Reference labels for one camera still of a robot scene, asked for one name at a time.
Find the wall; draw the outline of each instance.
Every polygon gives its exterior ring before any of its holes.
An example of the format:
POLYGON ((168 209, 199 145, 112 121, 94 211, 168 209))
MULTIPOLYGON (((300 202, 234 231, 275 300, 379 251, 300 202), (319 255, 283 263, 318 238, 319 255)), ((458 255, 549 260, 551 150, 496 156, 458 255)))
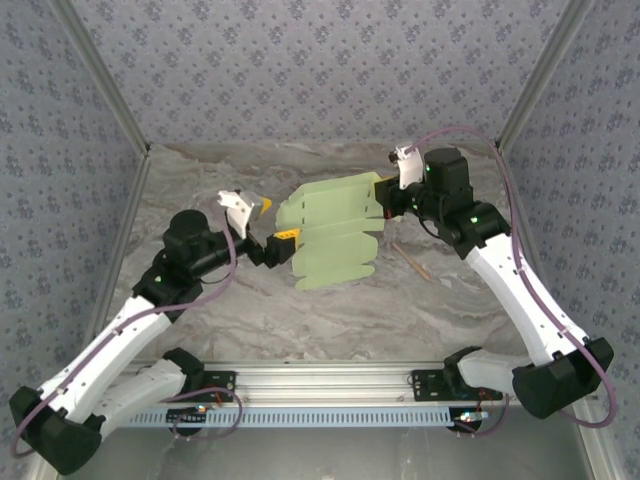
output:
POLYGON ((554 296, 613 344, 640 478, 640 5, 596 2, 509 155, 554 296))
POLYGON ((147 140, 497 135, 565 0, 76 0, 147 140))
POLYGON ((0 3, 0 478, 7 402, 77 353, 137 166, 44 0, 0 3))

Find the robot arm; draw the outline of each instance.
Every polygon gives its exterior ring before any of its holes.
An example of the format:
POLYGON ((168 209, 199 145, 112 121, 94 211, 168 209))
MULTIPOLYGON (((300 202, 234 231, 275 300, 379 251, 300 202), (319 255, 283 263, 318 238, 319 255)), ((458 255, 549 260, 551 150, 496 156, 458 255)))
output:
POLYGON ((565 334, 579 339, 605 370, 613 358, 611 346, 604 338, 590 339, 553 300, 521 256, 527 277, 562 320, 564 330, 559 331, 540 309, 519 278, 509 225, 493 205, 473 199, 467 160, 455 148, 441 148, 428 152, 423 163, 417 151, 405 154, 405 149, 397 148, 389 155, 400 175, 376 184, 376 200, 385 217, 408 212, 422 222, 432 221, 439 237, 489 285, 528 353, 527 357, 513 357, 479 347, 457 352, 445 361, 451 389, 463 392, 468 387, 484 387, 516 395, 538 418, 595 391, 599 376, 565 334))
MULTIPOLYGON (((249 231, 249 222, 257 219, 270 201, 252 192, 223 191, 219 203, 226 207, 237 256, 247 255, 254 265, 264 263, 273 268, 293 255, 295 234, 274 234, 263 247, 249 231)), ((136 412, 203 387, 204 366, 181 349, 167 352, 151 368, 110 387, 142 348, 184 310, 150 313, 133 323, 129 319, 153 308, 192 302, 203 291, 201 278, 230 261, 224 234, 212 232, 199 211, 175 215, 162 238, 164 248, 109 325, 38 390, 21 387, 9 400, 16 425, 40 408, 22 439, 63 475, 84 465, 102 440, 136 412)))

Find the gray marble table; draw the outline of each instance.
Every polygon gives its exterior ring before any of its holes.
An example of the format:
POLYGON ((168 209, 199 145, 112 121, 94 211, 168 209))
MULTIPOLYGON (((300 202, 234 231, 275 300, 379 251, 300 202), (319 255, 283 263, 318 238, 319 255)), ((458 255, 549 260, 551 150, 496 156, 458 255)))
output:
MULTIPOLYGON (((154 146, 151 167, 126 248, 110 317, 162 248, 161 235, 179 210, 211 215, 216 192, 250 189, 274 200, 252 225, 259 239, 273 233, 277 204, 299 185, 377 171, 394 174, 390 145, 270 144, 154 146)), ((503 214, 506 197, 494 161, 464 150, 476 198, 503 214)), ((268 270, 240 260, 225 294, 187 311, 143 350, 160 357, 180 346, 203 360, 441 360, 468 345, 521 354, 524 344, 480 277, 415 218, 387 222, 373 276, 315 291, 298 291, 290 264, 268 270), (396 252, 398 242, 431 274, 425 281, 396 252)), ((220 278, 224 271, 207 279, 220 278)), ((212 291, 215 286, 206 287, 212 291)))

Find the light green fabric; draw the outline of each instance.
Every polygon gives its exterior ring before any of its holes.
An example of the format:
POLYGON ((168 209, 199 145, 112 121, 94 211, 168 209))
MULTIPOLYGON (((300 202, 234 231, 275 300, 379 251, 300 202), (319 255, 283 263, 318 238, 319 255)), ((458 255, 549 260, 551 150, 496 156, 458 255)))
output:
POLYGON ((365 265, 376 258, 378 241, 364 232, 384 229, 382 207, 375 200, 376 173, 308 183, 283 202, 278 230, 300 228, 300 248, 293 256, 299 290, 310 290, 368 277, 365 265))

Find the patterned wallpaper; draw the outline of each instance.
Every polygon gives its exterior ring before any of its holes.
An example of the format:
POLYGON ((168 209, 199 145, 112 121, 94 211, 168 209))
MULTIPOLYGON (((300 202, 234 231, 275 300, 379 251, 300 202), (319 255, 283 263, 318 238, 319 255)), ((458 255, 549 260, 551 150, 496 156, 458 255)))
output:
POLYGON ((606 336, 640 478, 640 4, 596 2, 509 157, 560 303, 606 336))
POLYGON ((74 0, 147 140, 497 135, 566 0, 74 0))
POLYGON ((44 0, 0 2, 0 478, 7 402, 77 353, 137 166, 44 0))

